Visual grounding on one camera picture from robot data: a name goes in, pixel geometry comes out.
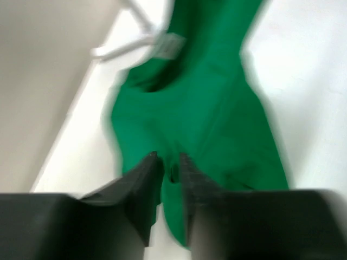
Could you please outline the green t-shirt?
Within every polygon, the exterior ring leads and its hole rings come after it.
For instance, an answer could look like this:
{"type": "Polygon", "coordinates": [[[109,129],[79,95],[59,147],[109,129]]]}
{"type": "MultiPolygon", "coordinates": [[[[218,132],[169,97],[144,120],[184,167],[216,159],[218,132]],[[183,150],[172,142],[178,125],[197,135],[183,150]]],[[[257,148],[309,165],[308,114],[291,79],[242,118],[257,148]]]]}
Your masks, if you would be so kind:
{"type": "Polygon", "coordinates": [[[154,55],[120,87],[111,124],[127,173],[155,151],[162,204],[186,246],[179,154],[229,190],[288,189],[263,106],[246,81],[240,49],[261,1],[175,1],[173,59],[154,55]]]}

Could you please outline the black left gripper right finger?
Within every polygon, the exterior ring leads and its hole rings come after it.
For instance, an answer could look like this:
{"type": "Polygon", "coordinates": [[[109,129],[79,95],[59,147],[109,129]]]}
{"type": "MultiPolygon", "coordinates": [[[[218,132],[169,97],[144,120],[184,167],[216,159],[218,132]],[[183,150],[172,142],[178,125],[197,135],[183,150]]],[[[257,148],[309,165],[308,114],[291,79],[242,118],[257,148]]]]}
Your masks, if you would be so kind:
{"type": "Polygon", "coordinates": [[[180,155],[192,259],[346,259],[346,202],[331,190],[229,191],[180,155]]]}

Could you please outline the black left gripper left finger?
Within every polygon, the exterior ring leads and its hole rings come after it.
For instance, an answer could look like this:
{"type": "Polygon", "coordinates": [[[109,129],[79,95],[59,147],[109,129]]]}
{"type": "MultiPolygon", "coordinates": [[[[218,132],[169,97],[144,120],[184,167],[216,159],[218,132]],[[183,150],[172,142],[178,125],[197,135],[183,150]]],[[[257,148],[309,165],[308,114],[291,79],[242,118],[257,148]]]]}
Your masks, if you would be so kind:
{"type": "Polygon", "coordinates": [[[1,194],[1,259],[143,259],[162,177],[163,163],[151,152],[80,199],[1,194]]]}

